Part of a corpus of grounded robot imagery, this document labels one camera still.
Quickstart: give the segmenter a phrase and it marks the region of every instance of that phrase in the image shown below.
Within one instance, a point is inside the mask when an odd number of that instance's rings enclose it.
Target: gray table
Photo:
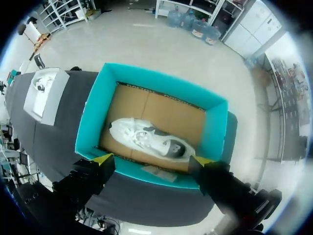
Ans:
[[[14,131],[40,170],[51,181],[59,181],[81,158],[74,153],[81,114],[97,76],[96,72],[68,71],[70,78],[62,95],[55,125],[38,123],[23,110],[33,73],[15,77],[8,88],[6,104]],[[229,113],[223,158],[232,154],[237,121]],[[148,226],[185,226],[202,221],[214,203],[199,190],[178,189],[149,184],[115,173],[100,195],[93,196],[87,206],[98,213],[130,223]]]

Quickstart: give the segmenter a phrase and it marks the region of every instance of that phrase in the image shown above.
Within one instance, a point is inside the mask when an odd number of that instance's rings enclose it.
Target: tiled floor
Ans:
[[[180,28],[169,28],[165,18],[155,19],[142,10],[114,8],[93,22],[79,22],[54,33],[40,49],[46,67],[100,71],[105,62],[118,62],[162,71],[197,83],[225,97],[229,110],[238,119],[231,171],[243,180],[257,155],[257,103],[249,70],[237,53],[222,43],[211,47]],[[27,72],[38,68],[31,61]],[[222,218],[215,206],[197,225],[181,228],[155,228],[122,224],[121,235],[129,228],[151,234],[204,234]]]

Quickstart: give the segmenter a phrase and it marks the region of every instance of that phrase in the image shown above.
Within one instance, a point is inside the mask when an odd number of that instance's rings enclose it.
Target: shoelace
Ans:
[[[125,128],[122,130],[123,135],[126,139],[133,141],[135,144],[140,147],[150,147],[149,140],[151,133],[144,130],[135,131],[134,129]]]

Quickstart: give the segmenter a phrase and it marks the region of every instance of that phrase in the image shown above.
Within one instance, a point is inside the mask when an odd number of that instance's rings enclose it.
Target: cable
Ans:
[[[118,231],[116,230],[115,226],[114,226],[114,230],[116,231],[117,235],[119,235]]]
[[[116,232],[117,232],[117,234],[119,234],[119,232],[120,232],[120,230],[121,230],[121,226],[120,226],[119,222],[116,222],[114,219],[105,219],[105,221],[106,221],[106,220],[113,221],[115,224],[118,225],[118,231],[116,231]]]
[[[90,227],[90,222],[91,222],[91,219],[92,219],[92,216],[93,216],[94,212],[92,212],[91,216],[90,216],[90,219],[89,219],[89,227]]]

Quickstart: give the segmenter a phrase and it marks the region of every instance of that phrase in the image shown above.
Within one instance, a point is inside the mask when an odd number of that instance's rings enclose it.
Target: rack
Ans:
[[[48,32],[53,33],[66,29],[72,23],[82,20],[87,22],[85,15],[82,18],[76,16],[75,10],[79,9],[84,11],[80,0],[48,0],[48,5],[37,14]]]
[[[169,9],[168,8],[165,8],[163,7],[163,4],[164,2],[170,2],[170,3],[173,3],[173,4],[176,4],[176,5],[181,5],[181,6],[184,6],[184,7],[188,7],[188,8],[191,8],[191,9],[194,9],[196,11],[200,11],[206,15],[209,16],[209,19],[208,19],[208,24],[209,25],[212,25],[213,22],[215,21],[218,13],[220,12],[220,10],[222,9],[223,5],[225,2],[227,3],[230,3],[232,5],[234,5],[236,7],[236,9],[239,9],[240,10],[240,13],[238,14],[238,16],[236,17],[236,19],[234,20],[234,22],[231,24],[231,26],[229,27],[229,29],[226,31],[226,33],[224,35],[226,35],[230,29],[233,27],[233,25],[236,23],[236,21],[238,20],[238,18],[241,16],[242,12],[244,11],[244,8],[241,8],[239,7],[238,5],[236,5],[235,3],[232,2],[232,0],[217,0],[217,1],[212,1],[212,0],[205,0],[206,2],[214,5],[214,10],[212,13],[202,9],[201,7],[197,7],[194,5],[194,0],[190,0],[189,4],[184,4],[184,3],[181,3],[181,2],[178,2],[178,1],[173,1],[173,0],[157,0],[156,1],[156,15],[155,15],[155,18],[157,19],[158,15],[163,15],[163,16],[167,16],[168,14],[168,11]],[[234,10],[233,12],[228,12],[227,10],[224,10],[225,12],[229,13],[232,17],[234,15]]]

